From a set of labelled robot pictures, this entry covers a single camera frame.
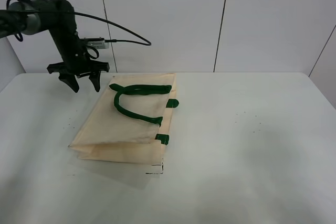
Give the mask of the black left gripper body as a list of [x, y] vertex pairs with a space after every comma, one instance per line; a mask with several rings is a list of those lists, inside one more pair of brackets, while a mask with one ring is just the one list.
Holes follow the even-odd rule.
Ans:
[[63, 52], [62, 62], [52, 63], [47, 67], [49, 73], [69, 74], [76, 77], [88, 76], [95, 72], [109, 72], [109, 63], [98, 61], [99, 53], [92, 49], [96, 56], [91, 55], [85, 48], [80, 54]]

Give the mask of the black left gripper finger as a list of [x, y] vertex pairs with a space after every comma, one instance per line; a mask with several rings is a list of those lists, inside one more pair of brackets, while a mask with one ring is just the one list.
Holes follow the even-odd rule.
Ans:
[[75, 93], [79, 91], [79, 84], [74, 75], [60, 73], [58, 79], [70, 87]]
[[89, 80], [93, 84], [93, 87], [94, 87], [96, 92], [100, 91], [100, 76], [101, 76], [100, 71], [91, 72], [90, 75], [89, 75]]

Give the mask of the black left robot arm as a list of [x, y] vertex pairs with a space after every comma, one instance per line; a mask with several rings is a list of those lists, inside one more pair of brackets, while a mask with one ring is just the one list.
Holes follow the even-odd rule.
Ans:
[[1, 37], [15, 36], [20, 42], [24, 35], [49, 31], [62, 61], [50, 64], [49, 73], [58, 73], [59, 80], [74, 92], [79, 91], [78, 78], [88, 77], [100, 91], [100, 76], [108, 72], [107, 62], [98, 61], [89, 50], [97, 49], [81, 39], [77, 32], [73, 6], [67, 0], [8, 0], [1, 10]]

